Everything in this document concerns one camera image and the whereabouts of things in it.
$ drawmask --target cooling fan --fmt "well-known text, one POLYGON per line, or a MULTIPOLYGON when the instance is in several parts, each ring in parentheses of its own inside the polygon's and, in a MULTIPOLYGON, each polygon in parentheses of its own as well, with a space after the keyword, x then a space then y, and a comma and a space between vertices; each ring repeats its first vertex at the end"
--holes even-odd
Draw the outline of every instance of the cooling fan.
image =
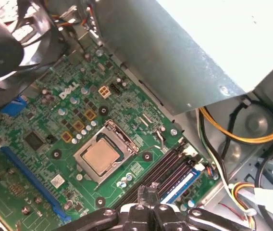
POLYGON ((62 35, 38 0, 17 0, 14 8, 15 20, 0 19, 0 107, 57 61, 65 47, 62 35), (29 33, 19 38, 18 31, 25 27, 30 28, 29 33))

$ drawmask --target motherboard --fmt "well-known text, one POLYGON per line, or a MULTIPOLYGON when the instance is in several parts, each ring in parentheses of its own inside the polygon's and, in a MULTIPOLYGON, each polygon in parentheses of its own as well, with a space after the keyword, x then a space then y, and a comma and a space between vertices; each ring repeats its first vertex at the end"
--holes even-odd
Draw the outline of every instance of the motherboard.
POLYGON ((50 231, 119 208, 141 184, 157 182, 164 203, 184 194, 184 205, 215 184, 206 160, 103 48, 63 56, 30 89, 0 120, 7 230, 50 231))

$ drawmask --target cpu socket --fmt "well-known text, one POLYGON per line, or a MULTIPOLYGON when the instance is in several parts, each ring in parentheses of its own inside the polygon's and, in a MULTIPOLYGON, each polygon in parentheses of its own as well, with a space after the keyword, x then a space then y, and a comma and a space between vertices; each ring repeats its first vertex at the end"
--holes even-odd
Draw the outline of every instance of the cpu socket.
POLYGON ((74 154, 74 158, 99 186, 138 150, 135 143, 112 120, 108 120, 74 154))

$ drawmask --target dell logo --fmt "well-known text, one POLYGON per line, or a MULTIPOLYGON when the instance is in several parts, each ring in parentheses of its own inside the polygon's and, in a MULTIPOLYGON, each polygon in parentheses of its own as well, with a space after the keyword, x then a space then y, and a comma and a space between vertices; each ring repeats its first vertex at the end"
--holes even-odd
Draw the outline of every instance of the dell logo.
POLYGON ((75 82, 72 82, 72 85, 69 85, 68 88, 65 88, 65 90, 59 94, 59 97, 64 100, 67 95, 69 95, 71 92, 73 92, 77 87, 79 87, 79 84, 76 84, 75 82))

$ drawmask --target blue ram slot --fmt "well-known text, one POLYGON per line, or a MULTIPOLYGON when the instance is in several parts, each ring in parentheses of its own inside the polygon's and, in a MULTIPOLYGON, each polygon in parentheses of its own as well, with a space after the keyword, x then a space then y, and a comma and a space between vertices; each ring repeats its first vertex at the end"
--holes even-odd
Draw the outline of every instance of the blue ram slot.
POLYGON ((167 195, 161 200, 162 204, 172 204, 199 177, 200 171, 192 169, 167 195))
POLYGON ((50 194, 50 192, 39 182, 39 180, 33 175, 33 173, 25 166, 22 161, 19 160, 17 155, 9 147, 1 147, 2 151, 15 165, 18 167, 22 173, 27 177, 27 179, 35 186, 35 188, 45 197, 45 199, 51 204, 53 211, 64 221, 71 221, 71 217, 67 216, 62 209, 60 203, 50 194))

